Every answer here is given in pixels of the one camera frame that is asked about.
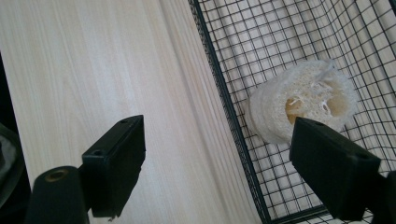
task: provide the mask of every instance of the screw hole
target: screw hole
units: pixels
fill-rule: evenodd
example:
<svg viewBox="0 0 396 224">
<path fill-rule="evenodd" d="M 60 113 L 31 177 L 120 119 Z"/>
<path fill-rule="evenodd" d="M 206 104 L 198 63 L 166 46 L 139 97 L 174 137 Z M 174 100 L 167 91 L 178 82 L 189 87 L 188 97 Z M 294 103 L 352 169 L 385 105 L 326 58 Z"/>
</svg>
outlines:
<svg viewBox="0 0 396 224">
<path fill-rule="evenodd" d="M 95 156 L 102 156 L 102 154 L 103 154 L 103 152 L 102 152 L 102 150 L 95 150 L 94 152 L 93 152 L 93 155 L 95 155 Z"/>
<path fill-rule="evenodd" d="M 47 182 L 55 182 L 55 181 L 61 180 L 65 176 L 67 176 L 68 173 L 69 172 L 65 169 L 54 171 L 54 172 L 50 173 L 49 175 L 46 175 L 46 181 Z"/>
</svg>

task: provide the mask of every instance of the loofah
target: loofah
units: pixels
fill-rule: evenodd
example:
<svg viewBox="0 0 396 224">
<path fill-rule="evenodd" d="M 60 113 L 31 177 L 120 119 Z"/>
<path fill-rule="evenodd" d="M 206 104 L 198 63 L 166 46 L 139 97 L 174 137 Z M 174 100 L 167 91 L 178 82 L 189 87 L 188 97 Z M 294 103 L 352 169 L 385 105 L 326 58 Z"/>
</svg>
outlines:
<svg viewBox="0 0 396 224">
<path fill-rule="evenodd" d="M 247 126 L 268 143 L 291 141 L 297 117 L 336 131 L 356 113 L 358 95 L 332 61 L 299 63 L 263 83 L 247 99 Z"/>
</svg>

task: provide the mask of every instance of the wire basket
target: wire basket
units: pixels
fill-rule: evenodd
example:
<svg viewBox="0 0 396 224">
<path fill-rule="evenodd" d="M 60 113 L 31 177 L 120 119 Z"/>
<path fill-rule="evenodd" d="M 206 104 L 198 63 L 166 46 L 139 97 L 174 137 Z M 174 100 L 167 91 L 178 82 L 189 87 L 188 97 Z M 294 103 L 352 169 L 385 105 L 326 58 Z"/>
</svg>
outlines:
<svg viewBox="0 0 396 224">
<path fill-rule="evenodd" d="M 396 170 L 394 2 L 189 0 L 263 223 L 333 220 L 289 160 L 289 144 L 266 144 L 242 105 L 257 86 L 300 61 L 334 59 L 352 80 L 359 112 L 342 134 Z M 363 223 L 370 223 L 366 212 Z"/>
</svg>

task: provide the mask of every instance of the black wire grid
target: black wire grid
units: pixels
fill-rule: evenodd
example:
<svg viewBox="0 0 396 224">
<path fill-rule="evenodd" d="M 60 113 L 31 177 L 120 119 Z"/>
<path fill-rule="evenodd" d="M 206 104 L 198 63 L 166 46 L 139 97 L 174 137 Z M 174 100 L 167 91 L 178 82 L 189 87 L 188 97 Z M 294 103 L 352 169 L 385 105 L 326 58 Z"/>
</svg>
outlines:
<svg viewBox="0 0 396 224">
<path fill-rule="evenodd" d="M 245 122 L 249 95 L 298 62 L 335 60 L 360 97 L 342 134 L 383 160 L 381 174 L 396 170 L 391 1 L 189 0 L 263 223 L 344 223 L 332 219 L 291 165 L 290 145 L 264 143 Z M 364 217 L 369 223 L 372 215 Z"/>
</svg>

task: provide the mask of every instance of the wooden surface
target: wooden surface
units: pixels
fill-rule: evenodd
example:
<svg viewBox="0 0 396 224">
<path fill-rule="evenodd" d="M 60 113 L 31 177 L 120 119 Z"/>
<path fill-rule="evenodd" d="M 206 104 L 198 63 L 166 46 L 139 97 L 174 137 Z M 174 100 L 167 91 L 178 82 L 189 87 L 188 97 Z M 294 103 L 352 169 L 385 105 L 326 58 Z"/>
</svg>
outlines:
<svg viewBox="0 0 396 224">
<path fill-rule="evenodd" d="M 260 222 L 187 0 L 1 1 L 0 50 L 32 183 L 143 114 L 113 223 Z"/>
</svg>

